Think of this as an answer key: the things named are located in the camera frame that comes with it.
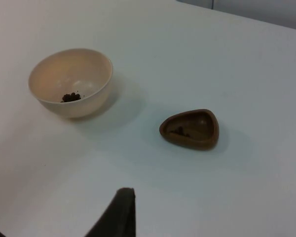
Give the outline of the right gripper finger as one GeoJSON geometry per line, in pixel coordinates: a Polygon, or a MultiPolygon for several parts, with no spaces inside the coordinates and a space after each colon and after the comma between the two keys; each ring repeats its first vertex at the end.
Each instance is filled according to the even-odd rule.
{"type": "Polygon", "coordinates": [[[87,237],[135,237],[136,196],[133,188],[116,191],[110,204],[86,234],[87,237]]]}

